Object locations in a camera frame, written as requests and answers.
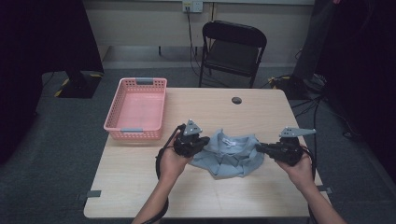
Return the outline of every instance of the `gray carpet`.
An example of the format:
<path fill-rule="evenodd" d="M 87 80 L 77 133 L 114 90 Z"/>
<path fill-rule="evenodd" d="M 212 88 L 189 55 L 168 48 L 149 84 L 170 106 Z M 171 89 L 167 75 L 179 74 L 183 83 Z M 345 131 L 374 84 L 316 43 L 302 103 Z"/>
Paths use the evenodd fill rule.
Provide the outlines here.
<path fill-rule="evenodd" d="M 291 68 L 260 68 L 255 88 L 268 77 L 289 74 Z M 190 68 L 106 70 L 91 99 L 55 98 L 65 73 L 43 76 L 44 87 L 38 116 L 18 150 L 0 167 L 0 223 L 130 223 L 131 219 L 92 220 L 83 215 L 84 202 L 77 196 L 91 189 L 106 143 L 103 129 L 114 92 L 122 77 L 166 77 L 169 87 L 197 87 L 198 76 Z M 233 88 L 248 86 L 248 78 L 215 74 Z M 302 101 L 290 101 L 297 105 Z M 293 109 L 295 115 L 309 104 Z M 297 117 L 301 128 L 313 128 L 314 110 Z M 346 124 L 329 104 L 317 113 L 318 171 L 335 209 L 349 223 L 396 222 L 393 183 L 363 141 L 351 141 L 342 133 Z M 305 138 L 309 147 L 313 136 Z M 306 218 L 224 219 L 222 223 L 305 223 Z M 165 223 L 210 223 L 210 220 L 165 220 Z"/>

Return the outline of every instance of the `white wall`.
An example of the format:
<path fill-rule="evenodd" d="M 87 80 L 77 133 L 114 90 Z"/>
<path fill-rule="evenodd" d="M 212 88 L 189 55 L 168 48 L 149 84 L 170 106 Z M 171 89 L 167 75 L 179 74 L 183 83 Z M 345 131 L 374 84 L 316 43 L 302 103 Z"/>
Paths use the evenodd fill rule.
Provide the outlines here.
<path fill-rule="evenodd" d="M 86 0 L 84 4 L 99 46 L 190 45 L 180 1 Z M 202 27 L 213 16 L 259 28 L 268 39 L 263 63 L 292 66 L 303 46 L 311 10 L 312 5 L 204 3 L 203 13 L 191 14 L 192 43 L 202 46 Z"/>

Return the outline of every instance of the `forearm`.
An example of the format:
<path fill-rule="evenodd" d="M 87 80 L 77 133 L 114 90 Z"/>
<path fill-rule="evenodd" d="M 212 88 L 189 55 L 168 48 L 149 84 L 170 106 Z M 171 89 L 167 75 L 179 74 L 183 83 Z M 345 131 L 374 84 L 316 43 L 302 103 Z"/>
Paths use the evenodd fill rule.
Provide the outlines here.
<path fill-rule="evenodd" d="M 338 213 L 332 208 L 332 205 L 318 191 L 318 188 L 303 189 L 301 193 L 308 201 L 308 204 L 319 224 L 344 224 L 346 223 Z"/>
<path fill-rule="evenodd" d="M 143 223 L 160 213 L 175 183 L 176 180 L 160 179 L 132 223 Z"/>

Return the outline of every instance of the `laundry basket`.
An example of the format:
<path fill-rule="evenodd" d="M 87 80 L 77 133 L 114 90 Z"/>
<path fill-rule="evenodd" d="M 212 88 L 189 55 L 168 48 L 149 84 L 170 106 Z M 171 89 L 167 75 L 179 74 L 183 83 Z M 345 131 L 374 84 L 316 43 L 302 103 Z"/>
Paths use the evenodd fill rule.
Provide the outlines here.
<path fill-rule="evenodd" d="M 160 139 L 166 78 L 122 78 L 104 125 L 117 140 Z"/>

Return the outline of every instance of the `black curtain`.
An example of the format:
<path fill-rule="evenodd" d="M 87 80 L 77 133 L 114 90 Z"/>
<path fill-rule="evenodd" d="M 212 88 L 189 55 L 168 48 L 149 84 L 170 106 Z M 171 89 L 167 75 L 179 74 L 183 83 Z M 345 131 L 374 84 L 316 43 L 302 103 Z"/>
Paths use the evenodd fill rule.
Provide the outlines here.
<path fill-rule="evenodd" d="M 343 1 L 318 73 L 396 183 L 395 12 L 393 1 Z"/>
<path fill-rule="evenodd" d="M 32 123 L 47 72 L 103 73 L 81 0 L 0 3 L 0 161 Z"/>

